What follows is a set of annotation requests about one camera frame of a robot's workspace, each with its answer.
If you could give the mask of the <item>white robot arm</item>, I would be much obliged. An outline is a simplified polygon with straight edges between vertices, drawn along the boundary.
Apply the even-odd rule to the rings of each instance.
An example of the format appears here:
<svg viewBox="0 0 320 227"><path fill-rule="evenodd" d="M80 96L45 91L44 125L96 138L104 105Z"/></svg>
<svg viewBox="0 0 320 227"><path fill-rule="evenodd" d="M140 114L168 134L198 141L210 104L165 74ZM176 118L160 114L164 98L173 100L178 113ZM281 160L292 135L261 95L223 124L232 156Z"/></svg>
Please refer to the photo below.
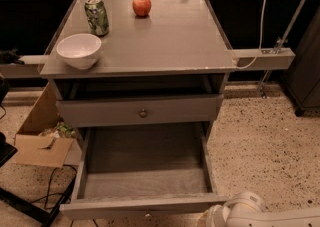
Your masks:
<svg viewBox="0 0 320 227"><path fill-rule="evenodd" d="M206 227L320 227L320 208L267 212L260 196L244 191L211 207Z"/></svg>

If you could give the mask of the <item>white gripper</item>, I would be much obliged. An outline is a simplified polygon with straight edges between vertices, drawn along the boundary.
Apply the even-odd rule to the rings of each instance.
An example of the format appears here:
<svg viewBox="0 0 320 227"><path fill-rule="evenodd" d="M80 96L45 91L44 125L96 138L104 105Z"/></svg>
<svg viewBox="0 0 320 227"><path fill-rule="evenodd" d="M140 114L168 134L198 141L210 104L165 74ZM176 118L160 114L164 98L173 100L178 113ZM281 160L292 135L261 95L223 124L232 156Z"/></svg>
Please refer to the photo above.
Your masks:
<svg viewBox="0 0 320 227"><path fill-rule="evenodd" d="M207 211L206 227L226 227L230 209L227 206L215 205Z"/></svg>

